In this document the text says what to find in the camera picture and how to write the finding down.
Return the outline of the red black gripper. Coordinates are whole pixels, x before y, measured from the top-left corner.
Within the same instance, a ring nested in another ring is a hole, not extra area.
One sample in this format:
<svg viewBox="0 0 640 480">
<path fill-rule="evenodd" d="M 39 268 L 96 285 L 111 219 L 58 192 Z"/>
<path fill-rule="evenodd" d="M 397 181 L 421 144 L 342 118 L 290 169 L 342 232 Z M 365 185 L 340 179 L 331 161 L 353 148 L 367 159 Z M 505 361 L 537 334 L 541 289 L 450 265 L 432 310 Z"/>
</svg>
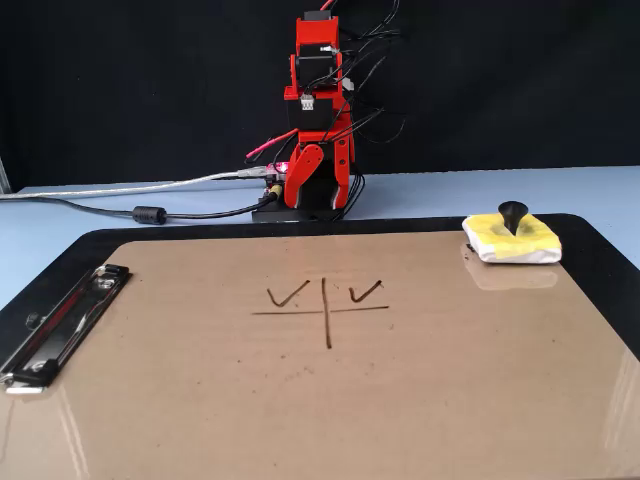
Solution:
<svg viewBox="0 0 640 480">
<path fill-rule="evenodd" d="M 331 140 L 330 135 L 320 131 L 301 132 L 286 172 L 283 192 L 286 206 L 344 208 L 353 159 L 351 137 Z"/>
</svg>

